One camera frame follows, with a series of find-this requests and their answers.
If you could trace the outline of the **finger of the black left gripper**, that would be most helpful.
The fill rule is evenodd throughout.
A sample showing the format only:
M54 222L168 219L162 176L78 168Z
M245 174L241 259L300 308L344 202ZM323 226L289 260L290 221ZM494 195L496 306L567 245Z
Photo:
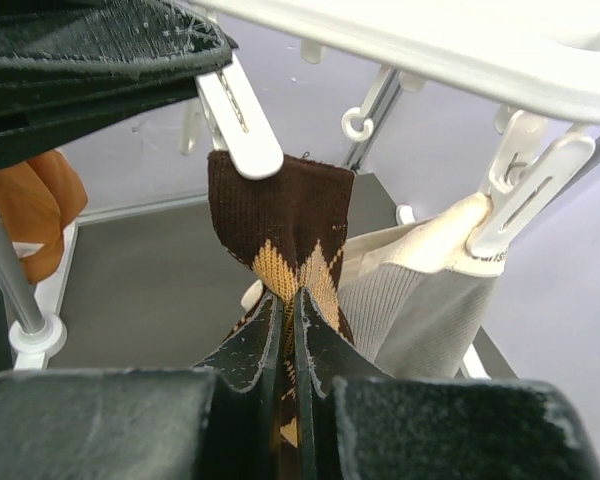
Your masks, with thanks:
M0 1L0 169L197 97L237 47L173 1Z

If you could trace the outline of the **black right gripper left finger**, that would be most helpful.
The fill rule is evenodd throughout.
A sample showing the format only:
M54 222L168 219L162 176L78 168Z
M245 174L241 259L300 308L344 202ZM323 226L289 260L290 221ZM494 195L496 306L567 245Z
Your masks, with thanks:
M0 375L0 479L274 479L282 303L184 369Z

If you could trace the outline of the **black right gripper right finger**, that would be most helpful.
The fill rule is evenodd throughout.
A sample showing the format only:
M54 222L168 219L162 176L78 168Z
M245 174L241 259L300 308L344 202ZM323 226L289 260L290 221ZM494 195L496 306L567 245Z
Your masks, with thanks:
M307 290L294 336L304 479L600 479L577 412L550 384L392 378Z

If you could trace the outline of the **orange sock with cream cuff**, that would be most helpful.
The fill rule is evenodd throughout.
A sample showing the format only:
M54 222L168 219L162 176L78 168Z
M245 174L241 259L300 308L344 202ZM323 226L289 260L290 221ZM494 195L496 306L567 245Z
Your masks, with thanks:
M58 269L64 231L87 203L79 175L58 150L0 170L0 216L29 283Z

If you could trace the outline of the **cream white ribbed sock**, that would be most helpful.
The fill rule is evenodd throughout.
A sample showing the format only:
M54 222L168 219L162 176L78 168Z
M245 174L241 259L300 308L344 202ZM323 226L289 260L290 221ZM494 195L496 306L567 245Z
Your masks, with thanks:
M454 377L504 271L504 252L478 258L467 247L491 210L475 193L431 219L348 239L338 284L309 275L326 321L348 321L358 352L393 377Z

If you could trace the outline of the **white hanger clip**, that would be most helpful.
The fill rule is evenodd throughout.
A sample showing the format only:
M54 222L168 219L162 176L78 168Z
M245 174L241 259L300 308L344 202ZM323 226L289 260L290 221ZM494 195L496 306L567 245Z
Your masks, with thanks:
M473 256L490 258L508 249L593 156L596 142L584 126L570 127L541 150L548 124L543 116L511 107L496 115L502 140L479 187L492 209L468 239Z
M284 153L236 55L232 63L196 78L212 145L227 151L237 172L249 180L275 175Z

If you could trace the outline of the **brown orange argyle sock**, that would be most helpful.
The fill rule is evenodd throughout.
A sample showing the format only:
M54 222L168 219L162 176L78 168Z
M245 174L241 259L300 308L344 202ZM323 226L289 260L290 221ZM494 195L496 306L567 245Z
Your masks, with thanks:
M298 444L293 326L298 291L308 289L324 321L353 339L337 298L353 183L350 170L290 155L275 175L248 180L228 152L208 156L208 198L218 239L284 305L280 432L291 446Z

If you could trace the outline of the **white plastic clip hanger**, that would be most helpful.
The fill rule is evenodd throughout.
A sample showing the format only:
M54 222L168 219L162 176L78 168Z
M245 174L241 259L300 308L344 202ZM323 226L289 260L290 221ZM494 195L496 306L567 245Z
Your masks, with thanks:
M600 1L204 1L550 118L600 124Z

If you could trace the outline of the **white hanger hook link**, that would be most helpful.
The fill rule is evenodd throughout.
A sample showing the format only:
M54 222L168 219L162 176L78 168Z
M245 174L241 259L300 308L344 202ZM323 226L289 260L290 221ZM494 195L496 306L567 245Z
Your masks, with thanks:
M379 99L385 83L390 79L395 70L389 66L381 66L369 87L369 90L360 106L351 107L341 118L341 128L347 138L353 142L368 140L374 131L374 120L371 110L376 100Z

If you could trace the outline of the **grey metal stand pole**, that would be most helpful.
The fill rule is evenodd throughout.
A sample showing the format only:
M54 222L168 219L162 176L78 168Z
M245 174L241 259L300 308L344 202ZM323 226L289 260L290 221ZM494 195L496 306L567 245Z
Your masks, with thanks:
M45 321L35 301L12 242L0 216L0 289L27 335L40 333Z

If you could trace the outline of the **white stand base foot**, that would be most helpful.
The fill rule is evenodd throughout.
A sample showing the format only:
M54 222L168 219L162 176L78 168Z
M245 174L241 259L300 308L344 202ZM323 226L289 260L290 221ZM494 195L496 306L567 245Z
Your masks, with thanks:
M15 370L46 369L49 360L66 344L68 332L59 314L77 238L78 226L74 221L64 230L64 253L58 269L38 283L34 290L34 298L44 320L43 332L25 334L18 322L14 322L9 329L9 342L15 353Z

